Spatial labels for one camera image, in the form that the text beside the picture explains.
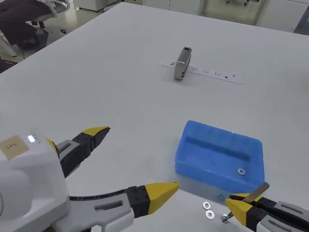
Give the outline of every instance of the cabinet door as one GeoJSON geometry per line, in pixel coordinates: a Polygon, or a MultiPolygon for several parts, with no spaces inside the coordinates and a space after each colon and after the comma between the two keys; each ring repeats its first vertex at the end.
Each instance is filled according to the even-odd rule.
{"type": "Polygon", "coordinates": [[[143,0],[143,5],[168,10],[169,0],[143,0]]]}
{"type": "Polygon", "coordinates": [[[294,32],[309,4],[290,0],[269,0],[257,26],[294,32]]]}

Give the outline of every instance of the metal washer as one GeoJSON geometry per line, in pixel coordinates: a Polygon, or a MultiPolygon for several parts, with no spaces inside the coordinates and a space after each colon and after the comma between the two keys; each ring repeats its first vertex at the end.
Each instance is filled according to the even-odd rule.
{"type": "Polygon", "coordinates": [[[205,210],[210,210],[211,209],[211,204],[209,202],[203,202],[203,208],[205,210]]]}
{"type": "Polygon", "coordinates": [[[245,175],[246,174],[245,170],[243,170],[242,168],[238,168],[237,172],[238,172],[239,175],[245,175]]]}
{"type": "Polygon", "coordinates": [[[209,219],[209,220],[213,220],[214,219],[214,212],[211,211],[211,210],[207,210],[206,213],[205,213],[206,217],[209,219]]]}

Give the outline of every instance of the robotic arm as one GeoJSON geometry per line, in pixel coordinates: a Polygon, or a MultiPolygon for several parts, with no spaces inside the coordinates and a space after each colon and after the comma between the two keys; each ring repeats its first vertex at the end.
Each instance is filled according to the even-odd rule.
{"type": "Polygon", "coordinates": [[[110,128],[91,128],[55,145],[36,132],[0,142],[0,231],[120,232],[152,214],[178,183],[130,187],[98,196],[69,196],[65,178],[102,142],[110,128]]]}

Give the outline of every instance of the silver washer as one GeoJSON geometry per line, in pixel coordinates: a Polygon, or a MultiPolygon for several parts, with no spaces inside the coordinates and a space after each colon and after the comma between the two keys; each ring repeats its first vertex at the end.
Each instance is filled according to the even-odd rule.
{"type": "Polygon", "coordinates": [[[238,168],[237,172],[238,172],[239,175],[245,175],[246,174],[246,171],[243,170],[242,168],[238,168]]]}
{"type": "Polygon", "coordinates": [[[203,208],[205,210],[210,210],[211,209],[211,204],[209,202],[203,202],[203,208]]]}
{"type": "MultiPolygon", "coordinates": [[[[227,217],[227,215],[226,214],[222,214],[221,215],[221,221],[223,222],[224,221],[224,219],[227,217]]],[[[225,222],[223,222],[223,223],[225,223],[225,224],[227,224],[227,223],[229,223],[230,222],[230,219],[228,219],[228,220],[226,220],[225,222]]]]}
{"type": "Polygon", "coordinates": [[[214,212],[212,212],[211,210],[207,210],[206,213],[205,213],[206,217],[209,219],[209,220],[213,220],[214,219],[214,212]]]}

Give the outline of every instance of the white cabinet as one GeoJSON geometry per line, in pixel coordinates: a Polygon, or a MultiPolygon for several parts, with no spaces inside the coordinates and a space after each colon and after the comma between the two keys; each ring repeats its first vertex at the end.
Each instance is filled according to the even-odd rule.
{"type": "Polygon", "coordinates": [[[291,0],[270,0],[256,25],[294,32],[308,6],[308,3],[291,0]]]}

